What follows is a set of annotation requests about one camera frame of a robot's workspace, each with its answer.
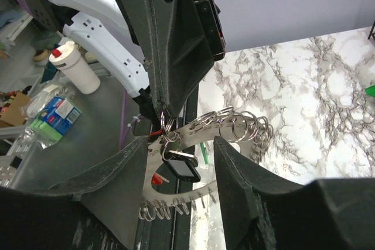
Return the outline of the brown cardboard box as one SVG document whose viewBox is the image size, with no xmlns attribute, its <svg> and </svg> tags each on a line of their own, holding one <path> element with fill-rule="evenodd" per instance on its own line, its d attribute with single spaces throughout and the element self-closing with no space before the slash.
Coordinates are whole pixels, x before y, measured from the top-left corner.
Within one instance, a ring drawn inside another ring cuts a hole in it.
<svg viewBox="0 0 375 250">
<path fill-rule="evenodd" d="M 26 117 L 22 108 L 29 102 L 30 98 L 21 92 L 12 95 L 1 108 L 1 128 L 23 125 L 26 122 Z"/>
</svg>

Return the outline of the green key tag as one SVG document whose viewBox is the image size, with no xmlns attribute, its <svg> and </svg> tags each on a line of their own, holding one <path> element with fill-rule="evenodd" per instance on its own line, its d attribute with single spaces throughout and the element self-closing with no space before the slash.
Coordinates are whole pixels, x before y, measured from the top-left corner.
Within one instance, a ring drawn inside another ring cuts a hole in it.
<svg viewBox="0 0 375 250">
<path fill-rule="evenodd" d="M 202 152 L 205 165 L 209 165 L 209 154 L 207 152 L 207 143 L 206 142 L 200 143 L 200 148 L 201 148 L 201 152 Z"/>
</svg>

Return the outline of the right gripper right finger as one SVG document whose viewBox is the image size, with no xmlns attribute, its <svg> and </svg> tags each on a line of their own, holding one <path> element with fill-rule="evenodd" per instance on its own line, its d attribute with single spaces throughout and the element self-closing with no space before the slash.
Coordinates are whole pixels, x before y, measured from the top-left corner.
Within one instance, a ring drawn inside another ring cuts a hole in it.
<svg viewBox="0 0 375 250">
<path fill-rule="evenodd" d="M 374 179 L 300 185 L 214 139 L 227 249 L 373 249 Z"/>
</svg>

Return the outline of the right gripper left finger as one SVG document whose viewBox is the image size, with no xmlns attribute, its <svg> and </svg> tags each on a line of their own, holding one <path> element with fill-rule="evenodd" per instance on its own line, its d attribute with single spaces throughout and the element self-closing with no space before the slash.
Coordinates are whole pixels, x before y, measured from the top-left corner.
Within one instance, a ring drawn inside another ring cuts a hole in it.
<svg viewBox="0 0 375 250">
<path fill-rule="evenodd" d="M 48 190 L 1 188 L 2 249 L 132 249 L 148 157 L 139 136 Z"/>
</svg>

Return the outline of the red key tag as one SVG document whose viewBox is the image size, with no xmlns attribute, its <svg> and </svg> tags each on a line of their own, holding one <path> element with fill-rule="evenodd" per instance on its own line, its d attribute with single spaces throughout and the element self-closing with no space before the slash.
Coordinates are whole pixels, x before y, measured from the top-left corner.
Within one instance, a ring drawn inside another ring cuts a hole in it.
<svg viewBox="0 0 375 250">
<path fill-rule="evenodd" d="M 161 176 L 158 173 L 154 173 L 154 175 L 152 176 L 152 179 L 151 179 L 151 183 L 153 185 L 162 185 L 163 183 L 169 183 L 169 182 L 170 181 L 167 178 Z"/>
</svg>

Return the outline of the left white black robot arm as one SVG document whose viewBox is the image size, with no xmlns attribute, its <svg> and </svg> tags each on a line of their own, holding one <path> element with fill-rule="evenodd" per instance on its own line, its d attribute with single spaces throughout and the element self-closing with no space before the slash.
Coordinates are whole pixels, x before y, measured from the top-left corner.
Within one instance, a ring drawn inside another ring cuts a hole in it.
<svg viewBox="0 0 375 250">
<path fill-rule="evenodd" d="M 25 1 L 46 29 L 95 55 L 154 122 L 178 117 L 225 55 L 214 0 Z"/>
</svg>

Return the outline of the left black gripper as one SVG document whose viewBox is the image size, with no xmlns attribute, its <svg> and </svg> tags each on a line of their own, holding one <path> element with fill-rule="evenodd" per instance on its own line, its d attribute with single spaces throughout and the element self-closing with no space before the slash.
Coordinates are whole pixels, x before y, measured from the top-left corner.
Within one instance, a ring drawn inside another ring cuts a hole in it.
<svg viewBox="0 0 375 250">
<path fill-rule="evenodd" d="M 213 57 L 226 54 L 220 8 L 214 0 L 115 1 L 145 57 L 155 112 L 177 117 Z"/>
</svg>

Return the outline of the white spray can red nozzle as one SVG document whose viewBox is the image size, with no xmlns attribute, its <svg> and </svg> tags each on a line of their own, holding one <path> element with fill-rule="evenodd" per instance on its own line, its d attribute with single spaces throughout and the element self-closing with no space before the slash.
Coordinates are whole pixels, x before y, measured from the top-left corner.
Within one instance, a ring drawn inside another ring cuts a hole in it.
<svg viewBox="0 0 375 250">
<path fill-rule="evenodd" d="M 83 59 L 73 41 L 53 49 L 49 61 L 83 94 L 91 94 L 100 86 L 100 79 Z"/>
</svg>

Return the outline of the green white snack bag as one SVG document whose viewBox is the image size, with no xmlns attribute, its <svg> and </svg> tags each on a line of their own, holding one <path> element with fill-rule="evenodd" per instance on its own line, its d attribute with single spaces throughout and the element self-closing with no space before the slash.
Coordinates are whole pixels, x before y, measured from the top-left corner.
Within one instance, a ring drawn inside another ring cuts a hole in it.
<svg viewBox="0 0 375 250">
<path fill-rule="evenodd" d="M 366 95 L 369 97 L 375 97 L 375 85 L 371 85 L 365 89 Z"/>
</svg>

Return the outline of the black key tag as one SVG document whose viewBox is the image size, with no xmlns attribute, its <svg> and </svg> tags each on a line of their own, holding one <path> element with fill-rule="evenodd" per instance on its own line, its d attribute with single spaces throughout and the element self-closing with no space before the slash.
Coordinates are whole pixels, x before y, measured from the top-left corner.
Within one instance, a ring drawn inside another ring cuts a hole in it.
<svg viewBox="0 0 375 250">
<path fill-rule="evenodd" d="M 177 150 L 167 150 L 163 153 L 162 160 L 179 180 L 189 183 L 201 181 L 201 176 L 196 170 L 199 162 L 195 155 Z"/>
</svg>

